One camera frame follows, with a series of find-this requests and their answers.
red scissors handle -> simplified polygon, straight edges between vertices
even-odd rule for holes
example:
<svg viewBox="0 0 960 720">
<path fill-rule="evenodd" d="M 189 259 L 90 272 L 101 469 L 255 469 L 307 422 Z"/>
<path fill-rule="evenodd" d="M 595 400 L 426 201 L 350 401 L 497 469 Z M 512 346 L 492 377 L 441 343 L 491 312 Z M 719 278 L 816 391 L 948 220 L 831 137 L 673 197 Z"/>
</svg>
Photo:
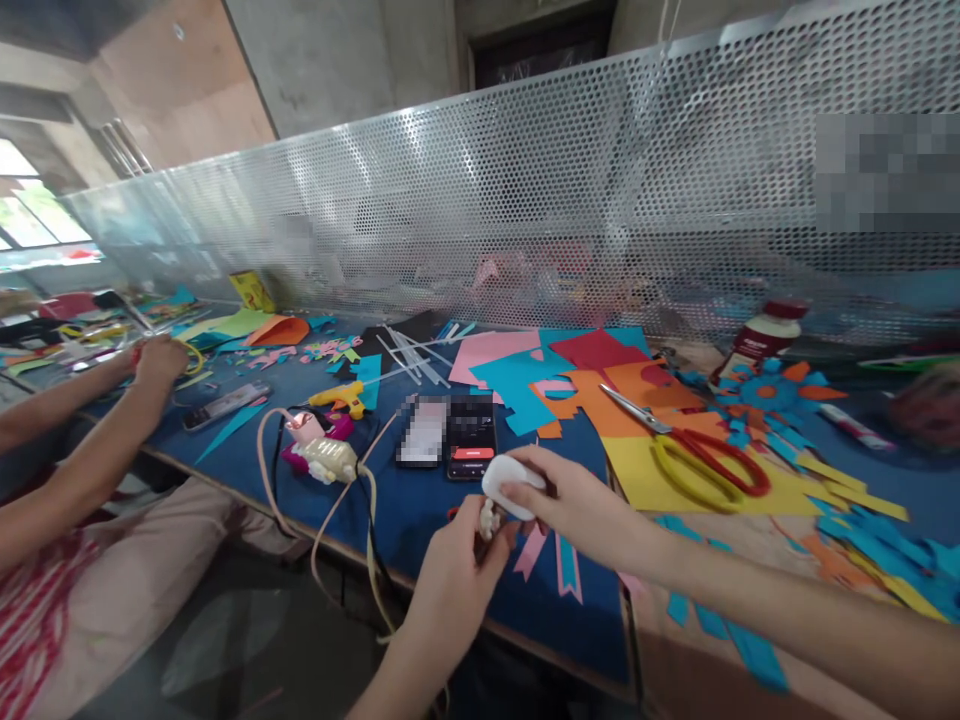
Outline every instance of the red scissors handle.
<svg viewBox="0 0 960 720">
<path fill-rule="evenodd" d="M 744 494 L 749 495 L 750 497 L 763 497 L 770 492 L 770 478 L 767 477 L 767 474 L 763 471 L 763 468 L 757 465 L 754 459 L 743 452 L 740 448 L 734 447 L 723 440 L 718 440 L 717 438 L 706 435 L 698 430 L 674 428 L 670 432 L 670 437 L 683 445 L 683 447 L 693 453 L 696 457 L 703 460 L 703 462 L 709 465 L 714 471 L 720 473 L 723 475 L 723 477 L 740 488 Z M 705 445 L 720 451 L 724 455 L 732 457 L 734 460 L 743 465 L 747 471 L 747 474 L 753 480 L 753 484 L 749 485 L 745 483 L 736 475 L 736 473 L 729 468 L 724 467 L 723 464 L 717 460 L 717 458 L 704 450 Z"/>
</svg>

white glue bottle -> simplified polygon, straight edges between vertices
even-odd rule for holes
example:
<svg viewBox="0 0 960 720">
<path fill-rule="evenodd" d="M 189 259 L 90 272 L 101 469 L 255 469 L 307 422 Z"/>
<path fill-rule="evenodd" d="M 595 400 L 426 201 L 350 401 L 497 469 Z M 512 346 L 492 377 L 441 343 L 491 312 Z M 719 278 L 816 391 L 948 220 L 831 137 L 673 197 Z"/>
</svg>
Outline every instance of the white glue bottle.
<svg viewBox="0 0 960 720">
<path fill-rule="evenodd" d="M 718 390 L 720 378 L 731 378 L 734 368 L 758 367 L 767 358 L 783 355 L 800 337 L 800 318 L 809 307 L 799 300 L 768 300 L 763 312 L 750 318 L 737 334 L 720 367 L 710 375 L 710 389 Z"/>
</svg>

yellow box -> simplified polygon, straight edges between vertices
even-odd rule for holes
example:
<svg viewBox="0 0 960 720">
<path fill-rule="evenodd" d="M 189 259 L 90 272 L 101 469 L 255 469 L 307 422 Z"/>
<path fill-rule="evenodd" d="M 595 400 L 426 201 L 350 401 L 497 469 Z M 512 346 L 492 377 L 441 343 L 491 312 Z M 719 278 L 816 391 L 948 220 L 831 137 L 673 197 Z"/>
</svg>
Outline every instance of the yellow box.
<svg viewBox="0 0 960 720">
<path fill-rule="evenodd" d="M 251 310 L 261 310 L 263 312 L 276 312 L 277 306 L 270 297 L 270 293 L 260 282 L 260 278 L 253 270 L 244 270 L 243 272 L 230 275 L 230 282 L 237 289 L 240 298 L 243 300 L 243 306 Z"/>
</svg>

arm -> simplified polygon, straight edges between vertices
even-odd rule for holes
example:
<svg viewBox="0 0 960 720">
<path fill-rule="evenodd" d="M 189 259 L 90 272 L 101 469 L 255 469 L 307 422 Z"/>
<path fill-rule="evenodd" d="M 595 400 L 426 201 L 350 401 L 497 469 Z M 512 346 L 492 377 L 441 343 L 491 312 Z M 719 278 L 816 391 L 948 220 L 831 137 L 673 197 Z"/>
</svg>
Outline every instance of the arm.
<svg viewBox="0 0 960 720">
<path fill-rule="evenodd" d="M 586 468 L 543 448 L 510 455 L 546 477 L 557 497 L 527 485 L 504 493 L 597 562 L 688 595 L 898 717 L 960 715 L 956 626 L 671 533 Z"/>
<path fill-rule="evenodd" d="M 156 338 L 144 345 L 136 380 L 113 410 L 43 487 L 0 508 L 0 573 L 110 498 L 160 422 L 173 381 L 186 366 L 187 353 L 175 340 Z"/>
<path fill-rule="evenodd" d="M 422 717 L 467 654 L 517 531 L 513 523 L 501 528 L 478 566 L 474 538 L 483 500 L 468 495 L 453 521 L 434 533 L 407 617 L 351 720 Z"/>
<path fill-rule="evenodd" d="M 44 390 L 0 414 L 0 455 L 65 423 L 87 403 L 126 380 L 133 372 L 129 353 Z"/>
</svg>

metal mesh screen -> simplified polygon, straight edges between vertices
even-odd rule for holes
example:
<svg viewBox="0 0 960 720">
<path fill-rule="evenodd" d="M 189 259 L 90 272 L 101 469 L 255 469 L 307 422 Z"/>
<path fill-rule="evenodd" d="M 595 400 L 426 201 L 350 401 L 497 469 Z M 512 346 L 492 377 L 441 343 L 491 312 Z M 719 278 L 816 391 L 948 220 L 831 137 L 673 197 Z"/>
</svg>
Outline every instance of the metal mesh screen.
<svg viewBox="0 0 960 720">
<path fill-rule="evenodd" d="M 206 298 L 255 269 L 286 306 L 722 340 L 794 294 L 817 337 L 908 340 L 957 327 L 960 233 L 818 230 L 816 116 L 955 112 L 958 8 L 806 4 L 69 202 Z"/>
</svg>

